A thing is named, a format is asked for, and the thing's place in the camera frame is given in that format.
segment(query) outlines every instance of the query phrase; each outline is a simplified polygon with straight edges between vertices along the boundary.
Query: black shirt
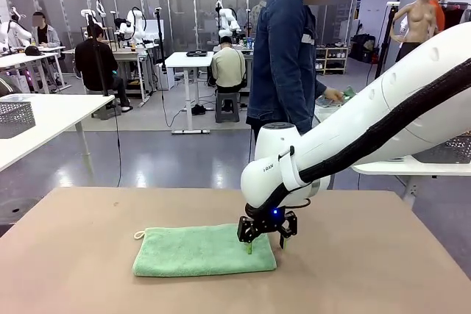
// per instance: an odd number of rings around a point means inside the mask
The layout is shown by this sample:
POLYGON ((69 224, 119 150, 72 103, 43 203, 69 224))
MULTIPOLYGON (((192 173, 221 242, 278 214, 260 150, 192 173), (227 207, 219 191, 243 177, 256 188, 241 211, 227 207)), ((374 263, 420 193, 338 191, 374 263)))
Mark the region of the black shirt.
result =
MULTIPOLYGON (((113 51, 107 44, 98 42, 98 45, 102 58, 103 76, 109 90, 113 88, 113 70, 118 70, 118 63, 113 56, 113 51)), ((91 39, 81 42, 75 48, 75 66, 82 73, 83 84, 87 89, 92 91, 102 90, 102 82, 98 74, 98 65, 96 64, 91 39)))
POLYGON ((42 43, 48 43, 47 42, 47 25, 43 29, 38 27, 38 42, 36 43, 37 46, 39 46, 42 43))

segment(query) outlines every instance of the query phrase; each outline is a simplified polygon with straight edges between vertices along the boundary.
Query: white shirt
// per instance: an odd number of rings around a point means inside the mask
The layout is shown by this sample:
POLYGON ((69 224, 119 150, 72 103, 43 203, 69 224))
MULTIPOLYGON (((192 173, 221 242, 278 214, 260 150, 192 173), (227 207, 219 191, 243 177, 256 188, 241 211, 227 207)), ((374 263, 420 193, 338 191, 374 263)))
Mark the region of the white shirt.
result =
POLYGON ((211 63, 216 84, 223 88, 240 85, 245 75, 245 59, 241 51, 225 47, 213 56, 211 63))

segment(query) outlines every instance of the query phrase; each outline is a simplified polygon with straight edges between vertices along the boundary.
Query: blue jacket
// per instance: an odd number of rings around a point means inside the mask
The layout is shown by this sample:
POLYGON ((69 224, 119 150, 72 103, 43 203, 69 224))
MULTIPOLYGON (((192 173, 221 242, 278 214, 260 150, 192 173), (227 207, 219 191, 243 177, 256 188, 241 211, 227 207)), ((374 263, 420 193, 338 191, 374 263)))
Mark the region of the blue jacket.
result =
POLYGON ((258 18, 247 122, 287 121, 312 127, 325 91, 316 80, 316 18, 303 0, 267 0, 258 18))

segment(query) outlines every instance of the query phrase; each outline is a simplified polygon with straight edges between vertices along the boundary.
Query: brown table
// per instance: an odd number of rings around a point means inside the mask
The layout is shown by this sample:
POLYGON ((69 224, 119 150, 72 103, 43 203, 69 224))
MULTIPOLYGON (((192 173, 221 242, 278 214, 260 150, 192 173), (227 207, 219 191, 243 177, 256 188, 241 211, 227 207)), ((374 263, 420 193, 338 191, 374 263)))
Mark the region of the brown table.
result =
POLYGON ((239 191, 61 188, 0 238, 0 313, 471 313, 471 284, 393 193, 328 191, 269 273, 137 278, 151 226, 235 223, 239 191))

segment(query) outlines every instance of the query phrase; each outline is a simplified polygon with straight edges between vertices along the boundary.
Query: green towel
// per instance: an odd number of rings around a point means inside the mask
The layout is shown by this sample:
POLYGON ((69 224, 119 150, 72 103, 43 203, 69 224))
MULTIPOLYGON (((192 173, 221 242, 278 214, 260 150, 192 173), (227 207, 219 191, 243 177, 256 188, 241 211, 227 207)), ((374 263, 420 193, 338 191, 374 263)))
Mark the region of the green towel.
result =
POLYGON ((148 228, 144 234, 132 267, 136 276, 240 274, 271 271, 277 267, 268 235, 255 239, 252 253, 247 254, 246 245, 237 238, 236 224, 148 228))

